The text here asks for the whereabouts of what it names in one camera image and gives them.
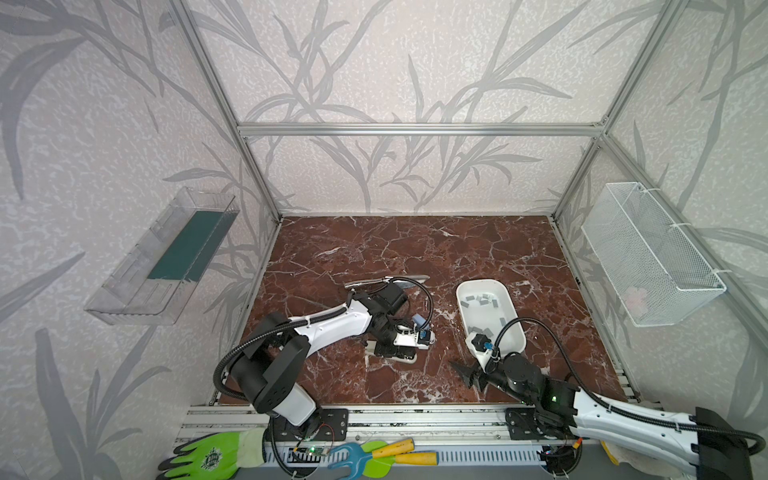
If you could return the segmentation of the black white stapler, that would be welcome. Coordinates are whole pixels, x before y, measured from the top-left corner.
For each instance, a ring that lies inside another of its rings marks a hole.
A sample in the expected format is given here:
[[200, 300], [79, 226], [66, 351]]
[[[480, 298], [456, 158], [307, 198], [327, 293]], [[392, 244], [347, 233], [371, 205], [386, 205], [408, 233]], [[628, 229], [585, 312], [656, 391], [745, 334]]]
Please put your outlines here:
[[394, 344], [380, 344], [377, 341], [368, 340], [365, 353], [369, 356], [389, 359], [406, 364], [414, 364], [417, 360], [415, 347], [397, 346]]

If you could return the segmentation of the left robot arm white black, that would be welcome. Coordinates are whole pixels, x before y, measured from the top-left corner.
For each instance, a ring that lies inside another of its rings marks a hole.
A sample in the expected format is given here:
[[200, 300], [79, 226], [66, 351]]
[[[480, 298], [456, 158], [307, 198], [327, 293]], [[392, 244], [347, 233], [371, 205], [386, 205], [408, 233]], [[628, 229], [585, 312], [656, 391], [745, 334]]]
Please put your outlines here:
[[396, 321], [407, 303], [402, 285], [388, 279], [372, 292], [352, 290], [342, 304], [315, 314], [269, 314], [219, 361], [214, 386], [225, 396], [247, 401], [260, 414], [298, 430], [315, 430], [322, 422], [321, 408], [298, 384], [306, 360], [358, 336], [372, 336], [385, 352], [396, 353], [406, 337], [418, 335]]

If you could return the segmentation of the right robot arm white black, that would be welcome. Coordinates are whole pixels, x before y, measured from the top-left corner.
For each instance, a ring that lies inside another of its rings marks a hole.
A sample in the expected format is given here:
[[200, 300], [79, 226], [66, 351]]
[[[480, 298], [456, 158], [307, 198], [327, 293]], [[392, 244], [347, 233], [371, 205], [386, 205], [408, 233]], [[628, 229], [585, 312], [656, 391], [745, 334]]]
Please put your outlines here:
[[542, 373], [512, 353], [491, 373], [479, 363], [452, 361], [469, 388], [492, 386], [522, 403], [507, 411], [510, 437], [587, 438], [662, 461], [698, 479], [751, 479], [750, 457], [763, 437], [733, 428], [718, 413], [698, 407], [693, 415], [653, 410], [597, 395]]

